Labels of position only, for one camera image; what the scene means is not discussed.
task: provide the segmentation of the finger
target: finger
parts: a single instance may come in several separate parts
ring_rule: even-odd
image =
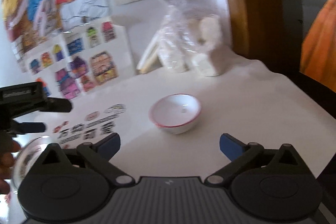
[[[13,141],[13,149],[11,152],[15,153],[15,152],[19,152],[19,150],[21,149],[21,145],[19,145],[18,142]]]
[[[7,182],[0,179],[0,194],[7,195],[10,192],[10,187]]]
[[[6,167],[11,167],[14,165],[14,157],[11,153],[4,153],[0,158],[0,163]]]
[[[10,178],[11,178],[11,169],[9,167],[0,165],[0,180]]]

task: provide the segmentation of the pink-rimmed bowl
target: pink-rimmed bowl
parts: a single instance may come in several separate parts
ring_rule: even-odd
[[[180,134],[193,128],[201,114],[201,103],[189,94],[173,94],[157,101],[149,118],[159,129]]]

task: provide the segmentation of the red rim of bowl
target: red rim of bowl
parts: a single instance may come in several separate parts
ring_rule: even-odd
[[[191,119],[190,121],[186,122],[186,123],[182,123],[182,124],[179,124],[179,125],[176,125],[176,126],[165,126],[164,124],[161,124],[157,121],[154,120],[154,117],[153,117],[153,109],[155,106],[158,105],[159,102],[161,102],[162,100],[166,99],[167,97],[170,97],[170,96],[174,96],[174,95],[187,95],[187,96],[191,96],[191,97],[194,97],[199,105],[199,111],[198,113],[196,114],[196,116]],[[161,98],[160,100],[158,100],[154,105],[152,105],[151,109],[149,110],[149,119],[151,120],[151,122],[153,124],[155,124],[156,126],[158,127],[162,127],[162,128],[174,128],[174,127],[181,127],[181,126],[185,126],[186,124],[189,124],[191,122],[193,122],[194,120],[196,120],[198,118],[198,116],[201,114],[201,110],[202,110],[202,106],[201,106],[201,103],[200,101],[193,95],[190,95],[190,94],[185,94],[185,93],[177,93],[177,94],[172,94],[172,95],[168,95],[168,96],[165,96],[163,98]]]

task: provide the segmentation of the ribbed black surface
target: ribbed black surface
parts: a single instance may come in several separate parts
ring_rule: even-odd
[[[28,220],[26,223],[39,223]],[[76,224],[252,224],[267,223],[237,209],[226,192],[198,178],[142,178],[118,189],[99,213]],[[310,219],[300,224],[313,224]]]

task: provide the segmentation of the orange curtain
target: orange curtain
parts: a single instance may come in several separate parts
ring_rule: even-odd
[[[300,71],[336,92],[336,0],[327,0],[303,41]]]

